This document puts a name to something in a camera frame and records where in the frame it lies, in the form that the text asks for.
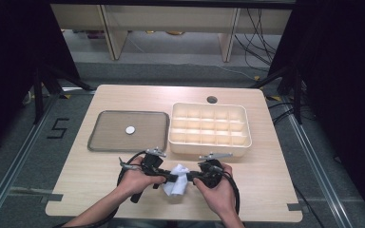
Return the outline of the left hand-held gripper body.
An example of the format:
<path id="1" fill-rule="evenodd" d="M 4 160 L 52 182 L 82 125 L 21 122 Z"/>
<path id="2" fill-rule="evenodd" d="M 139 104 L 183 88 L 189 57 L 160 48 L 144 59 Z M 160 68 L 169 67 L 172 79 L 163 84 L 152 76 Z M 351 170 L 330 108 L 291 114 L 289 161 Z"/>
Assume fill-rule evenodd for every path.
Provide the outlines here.
<path id="1" fill-rule="evenodd" d="M 165 157 L 166 155 L 159 148 L 147 149 L 141 162 L 142 170 L 146 175 L 158 175 L 156 171 L 162 169 L 161 164 Z"/>

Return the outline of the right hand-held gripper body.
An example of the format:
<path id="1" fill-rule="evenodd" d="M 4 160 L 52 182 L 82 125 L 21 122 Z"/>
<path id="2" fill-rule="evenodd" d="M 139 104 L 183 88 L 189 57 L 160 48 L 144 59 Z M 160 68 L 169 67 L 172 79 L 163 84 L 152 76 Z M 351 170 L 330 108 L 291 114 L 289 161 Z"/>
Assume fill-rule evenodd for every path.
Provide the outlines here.
<path id="1" fill-rule="evenodd" d="M 200 156 L 198 166 L 201 169 L 199 179 L 208 187 L 219 185 L 222 178 L 226 178 L 231 186 L 234 186 L 232 177 L 222 167 L 220 159 L 232 157 L 231 153 L 209 153 Z"/>

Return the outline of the white sock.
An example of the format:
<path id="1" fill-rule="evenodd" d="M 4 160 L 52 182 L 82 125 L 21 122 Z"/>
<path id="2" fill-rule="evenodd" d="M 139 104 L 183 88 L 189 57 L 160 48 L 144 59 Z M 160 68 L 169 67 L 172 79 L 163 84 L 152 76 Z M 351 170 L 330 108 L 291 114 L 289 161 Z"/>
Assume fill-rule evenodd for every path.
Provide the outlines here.
<path id="1" fill-rule="evenodd" d="M 172 175 L 177 176 L 177 180 L 172 182 L 168 181 L 163 185 L 163 190 L 168 196 L 183 195 L 186 185 L 188 184 L 187 174 L 189 169 L 182 164 L 178 164 L 171 170 Z"/>

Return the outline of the person's right hand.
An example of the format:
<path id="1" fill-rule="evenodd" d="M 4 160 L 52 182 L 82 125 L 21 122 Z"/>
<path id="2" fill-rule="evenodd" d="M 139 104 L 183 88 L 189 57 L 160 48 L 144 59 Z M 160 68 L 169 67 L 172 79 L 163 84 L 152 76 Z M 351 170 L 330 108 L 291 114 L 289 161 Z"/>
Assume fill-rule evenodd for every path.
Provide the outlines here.
<path id="1" fill-rule="evenodd" d="M 202 193 L 207 205 L 214 213 L 236 213 L 234 191 L 226 178 L 222 178 L 219 185 L 214 188 L 208 188 L 198 179 L 194 179 L 194 182 Z"/>

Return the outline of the person's left hand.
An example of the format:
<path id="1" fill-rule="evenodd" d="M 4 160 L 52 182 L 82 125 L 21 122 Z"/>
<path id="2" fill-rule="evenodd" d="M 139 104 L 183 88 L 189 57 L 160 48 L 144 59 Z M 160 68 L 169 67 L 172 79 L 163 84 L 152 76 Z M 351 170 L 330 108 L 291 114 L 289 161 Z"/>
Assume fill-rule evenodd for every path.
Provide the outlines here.
<path id="1" fill-rule="evenodd" d="M 116 190 L 124 199 L 127 199 L 135 194 L 142 193 L 149 185 L 164 182 L 165 177 L 147 176 L 140 168 L 137 168 L 125 172 Z"/>

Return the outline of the cream divided storage box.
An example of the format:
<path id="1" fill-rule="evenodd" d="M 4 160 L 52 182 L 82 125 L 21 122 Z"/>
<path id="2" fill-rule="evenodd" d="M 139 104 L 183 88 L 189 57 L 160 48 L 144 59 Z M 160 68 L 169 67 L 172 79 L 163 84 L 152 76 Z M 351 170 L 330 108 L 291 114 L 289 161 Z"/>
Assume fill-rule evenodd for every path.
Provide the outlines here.
<path id="1" fill-rule="evenodd" d="M 175 103 L 168 141 L 176 154 L 242 157 L 252 145 L 247 111 L 241 105 Z"/>

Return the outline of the grey rectangular tray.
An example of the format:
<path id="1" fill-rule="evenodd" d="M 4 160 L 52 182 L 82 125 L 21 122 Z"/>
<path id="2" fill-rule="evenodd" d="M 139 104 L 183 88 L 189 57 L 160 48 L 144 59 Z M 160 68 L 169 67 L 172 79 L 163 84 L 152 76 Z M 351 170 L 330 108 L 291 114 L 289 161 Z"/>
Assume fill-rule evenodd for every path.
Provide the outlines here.
<path id="1" fill-rule="evenodd" d="M 136 131 L 127 135 L 125 129 Z M 140 152 L 167 147 L 169 117 L 164 112 L 106 110 L 99 114 L 87 148 L 93 152 Z"/>

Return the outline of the black metal stand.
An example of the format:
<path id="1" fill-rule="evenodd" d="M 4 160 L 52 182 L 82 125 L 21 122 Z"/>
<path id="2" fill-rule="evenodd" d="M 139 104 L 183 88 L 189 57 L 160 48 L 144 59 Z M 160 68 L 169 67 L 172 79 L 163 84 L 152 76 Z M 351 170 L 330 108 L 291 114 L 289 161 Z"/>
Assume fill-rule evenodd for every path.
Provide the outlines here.
<path id="1" fill-rule="evenodd" d="M 47 64 L 40 64 L 33 73 L 33 89 L 35 102 L 35 119 L 37 124 L 44 116 L 45 108 L 43 103 L 43 87 L 48 91 L 49 95 L 60 95 L 64 92 L 58 80 L 66 81 L 80 87 L 85 91 L 94 91 L 95 88 L 81 81 L 79 74 L 68 74 L 62 69 Z"/>
<path id="2" fill-rule="evenodd" d="M 260 81 L 256 81 L 250 88 L 261 88 L 277 78 L 281 78 L 278 86 L 278 94 L 287 95 L 291 90 L 294 91 L 294 115 L 298 124 L 302 124 L 300 109 L 301 109 L 301 75 L 295 66 L 285 66 Z"/>

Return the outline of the beige wooden desk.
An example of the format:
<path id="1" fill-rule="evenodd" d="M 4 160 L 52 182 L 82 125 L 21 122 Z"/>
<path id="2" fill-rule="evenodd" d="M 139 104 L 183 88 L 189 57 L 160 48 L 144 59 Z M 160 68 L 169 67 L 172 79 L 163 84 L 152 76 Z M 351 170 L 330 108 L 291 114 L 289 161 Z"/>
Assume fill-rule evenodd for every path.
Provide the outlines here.
<path id="1" fill-rule="evenodd" d="M 216 33 L 222 59 L 228 62 L 235 34 L 260 32 L 281 35 L 291 14 L 288 9 L 75 4 L 53 4 L 51 9 L 62 29 L 103 31 L 112 60 L 120 58 L 130 30 L 153 30 Z"/>

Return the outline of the dark curtain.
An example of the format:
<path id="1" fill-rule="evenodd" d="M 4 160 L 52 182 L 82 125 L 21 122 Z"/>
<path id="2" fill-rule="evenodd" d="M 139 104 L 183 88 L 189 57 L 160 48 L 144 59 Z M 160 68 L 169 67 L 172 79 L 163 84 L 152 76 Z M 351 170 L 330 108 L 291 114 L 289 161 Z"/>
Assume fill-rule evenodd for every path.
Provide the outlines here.
<path id="1" fill-rule="evenodd" d="M 49 0 L 0 0 L 0 137 L 37 71 L 79 77 Z"/>
<path id="2" fill-rule="evenodd" d="M 271 66 L 295 67 L 332 147 L 365 201 L 365 0 L 287 0 Z"/>

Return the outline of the aluminium floor rail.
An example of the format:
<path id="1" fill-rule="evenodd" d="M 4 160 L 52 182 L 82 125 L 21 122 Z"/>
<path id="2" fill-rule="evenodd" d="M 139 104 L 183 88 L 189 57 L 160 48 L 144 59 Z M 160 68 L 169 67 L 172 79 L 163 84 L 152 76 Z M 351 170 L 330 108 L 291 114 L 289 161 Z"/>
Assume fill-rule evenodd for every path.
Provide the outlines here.
<path id="1" fill-rule="evenodd" d="M 316 177 L 318 185 L 324 198 L 327 201 L 329 208 L 336 220 L 337 226 L 339 228 L 354 228 L 351 223 L 348 214 L 345 210 L 343 203 L 341 202 L 334 186 L 332 185 L 326 171 L 324 170 L 314 147 L 311 144 L 303 126 L 298 123 L 297 119 L 290 115 L 288 117 L 291 126 L 293 127 L 295 134 L 299 140 L 299 143 L 303 149 L 303 152 L 311 166 L 311 169 Z"/>
<path id="2" fill-rule="evenodd" d="M 26 162 L 32 147 L 35 145 L 42 128 L 44 127 L 48 114 L 59 99 L 60 95 L 50 95 L 47 102 L 43 105 L 43 113 L 37 122 L 35 122 L 24 142 L 22 143 L 20 149 L 17 151 L 16 156 L 10 163 L 3 179 L 0 180 L 0 209 L 9 194 L 10 188 L 12 187 L 14 181 L 17 179 L 24 163 Z"/>

